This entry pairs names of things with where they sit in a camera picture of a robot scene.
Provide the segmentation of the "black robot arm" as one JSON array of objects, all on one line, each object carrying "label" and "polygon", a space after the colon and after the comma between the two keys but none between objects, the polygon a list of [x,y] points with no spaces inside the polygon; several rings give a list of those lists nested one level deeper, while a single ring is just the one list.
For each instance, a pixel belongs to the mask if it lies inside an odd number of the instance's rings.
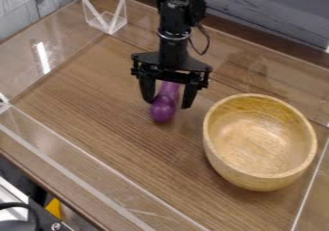
[{"label": "black robot arm", "polygon": [[156,81],[185,85],[181,107],[192,107],[198,90],[209,86],[213,67],[194,59],[188,51],[192,28],[211,38],[201,21],[206,16],[205,0],[157,0],[160,13],[160,49],[132,55],[132,74],[140,79],[144,99],[154,100]]}]

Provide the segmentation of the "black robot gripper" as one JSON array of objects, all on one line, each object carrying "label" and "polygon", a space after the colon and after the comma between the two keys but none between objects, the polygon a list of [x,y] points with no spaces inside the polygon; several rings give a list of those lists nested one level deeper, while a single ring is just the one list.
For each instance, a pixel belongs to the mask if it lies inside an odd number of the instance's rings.
[{"label": "black robot gripper", "polygon": [[198,90],[209,86],[213,68],[189,54],[190,31],[182,34],[160,32],[158,35],[160,49],[132,55],[132,74],[140,80],[148,103],[154,100],[157,80],[185,85],[181,107],[189,109]]}]

